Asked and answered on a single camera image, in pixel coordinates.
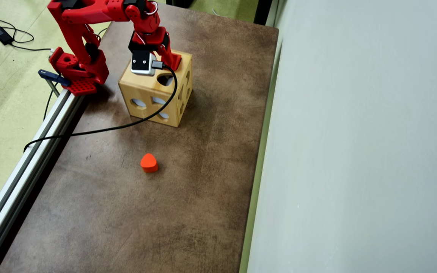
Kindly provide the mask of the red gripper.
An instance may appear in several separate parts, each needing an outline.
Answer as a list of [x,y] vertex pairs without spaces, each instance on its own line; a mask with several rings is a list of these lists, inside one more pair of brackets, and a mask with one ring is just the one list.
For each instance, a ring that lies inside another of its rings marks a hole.
[[176,71],[181,62],[181,55],[172,52],[170,47],[169,33],[165,27],[158,27],[156,31],[148,34],[132,32],[129,41],[128,49],[134,50],[148,50],[156,51],[160,56],[160,61],[166,66]]

